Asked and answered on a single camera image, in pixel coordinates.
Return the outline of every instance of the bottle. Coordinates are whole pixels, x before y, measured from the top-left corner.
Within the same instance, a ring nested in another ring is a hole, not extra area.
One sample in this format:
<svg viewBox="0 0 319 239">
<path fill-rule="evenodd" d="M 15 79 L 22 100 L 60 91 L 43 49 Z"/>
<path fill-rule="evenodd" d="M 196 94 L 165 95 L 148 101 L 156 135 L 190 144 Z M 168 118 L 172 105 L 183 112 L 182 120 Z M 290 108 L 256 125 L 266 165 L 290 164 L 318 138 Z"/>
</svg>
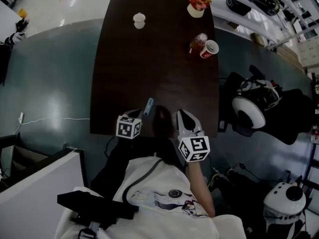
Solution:
<svg viewBox="0 0 319 239">
<path fill-rule="evenodd" d="M 193 53 L 199 53 L 202 47 L 205 45 L 205 42 L 207 41 L 207 35 L 204 33 L 199 34 L 196 36 L 192 42 L 189 45 L 189 52 L 191 54 Z"/>
</svg>

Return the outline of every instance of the dark wooden table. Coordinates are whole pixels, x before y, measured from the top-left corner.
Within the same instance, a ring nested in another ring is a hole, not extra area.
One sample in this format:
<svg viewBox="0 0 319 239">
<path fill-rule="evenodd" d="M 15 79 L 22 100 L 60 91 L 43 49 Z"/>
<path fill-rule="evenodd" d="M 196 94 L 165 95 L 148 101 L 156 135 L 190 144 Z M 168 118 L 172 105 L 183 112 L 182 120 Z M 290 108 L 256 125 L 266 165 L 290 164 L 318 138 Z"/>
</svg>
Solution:
<svg viewBox="0 0 319 239">
<path fill-rule="evenodd" d="M 144 110 L 149 98 L 170 112 L 195 115 L 207 136 L 217 134 L 218 58 L 189 54 L 192 39 L 206 33 L 215 40 L 210 8 L 202 18 L 187 11 L 188 0 L 111 0 L 98 44 L 91 93 L 90 131 L 114 135 L 118 115 Z M 133 16 L 146 16 L 136 29 Z M 141 135 L 154 136 L 154 109 L 143 118 Z"/>
</svg>

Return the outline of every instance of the flower pot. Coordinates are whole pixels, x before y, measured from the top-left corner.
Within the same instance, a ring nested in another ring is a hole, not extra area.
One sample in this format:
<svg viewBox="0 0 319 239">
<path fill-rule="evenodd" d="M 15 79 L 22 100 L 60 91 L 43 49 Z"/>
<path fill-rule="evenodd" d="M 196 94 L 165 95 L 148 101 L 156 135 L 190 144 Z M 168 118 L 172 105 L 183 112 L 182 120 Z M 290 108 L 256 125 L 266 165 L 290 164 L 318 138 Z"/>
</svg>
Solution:
<svg viewBox="0 0 319 239">
<path fill-rule="evenodd" d="M 189 14 L 194 18 L 203 17 L 204 11 L 205 11 L 205 10 L 196 10 L 196 9 L 194 9 L 194 7 L 191 4 L 188 5 L 187 10 L 188 10 Z"/>
</svg>

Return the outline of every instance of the black chair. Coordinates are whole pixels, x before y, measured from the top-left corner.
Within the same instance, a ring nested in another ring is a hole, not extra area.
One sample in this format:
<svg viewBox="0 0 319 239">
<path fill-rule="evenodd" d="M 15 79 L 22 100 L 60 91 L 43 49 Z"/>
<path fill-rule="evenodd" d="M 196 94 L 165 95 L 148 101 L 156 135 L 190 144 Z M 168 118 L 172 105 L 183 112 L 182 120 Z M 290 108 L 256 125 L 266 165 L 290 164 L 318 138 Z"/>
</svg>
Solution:
<svg viewBox="0 0 319 239">
<path fill-rule="evenodd" d="M 221 88 L 219 99 L 219 132 L 226 132 L 231 124 L 234 131 L 251 137 L 256 131 L 268 133 L 285 144 L 293 144 L 300 132 L 309 132 L 316 120 L 314 102 L 303 95 L 301 90 L 283 91 L 279 103 L 263 112 L 266 124 L 262 128 L 253 129 L 240 120 L 232 108 L 232 100 L 245 79 L 232 72 Z"/>
</svg>

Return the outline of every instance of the paper cup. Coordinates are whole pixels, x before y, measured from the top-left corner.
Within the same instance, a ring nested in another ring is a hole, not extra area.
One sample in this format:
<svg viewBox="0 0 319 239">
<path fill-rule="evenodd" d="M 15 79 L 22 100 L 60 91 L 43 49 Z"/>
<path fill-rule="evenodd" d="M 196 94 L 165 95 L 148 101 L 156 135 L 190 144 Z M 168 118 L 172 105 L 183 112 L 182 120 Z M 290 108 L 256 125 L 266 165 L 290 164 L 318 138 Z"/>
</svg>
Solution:
<svg viewBox="0 0 319 239">
<path fill-rule="evenodd" d="M 145 26 L 145 15 L 142 13 L 135 14 L 133 17 L 134 26 L 137 29 L 142 29 Z"/>
<path fill-rule="evenodd" d="M 216 42 L 214 42 L 213 40 L 207 40 L 205 42 L 204 47 L 202 48 L 202 50 L 200 51 L 200 56 L 202 58 L 208 58 L 211 55 L 217 54 L 219 51 L 219 47 L 218 44 Z"/>
</svg>

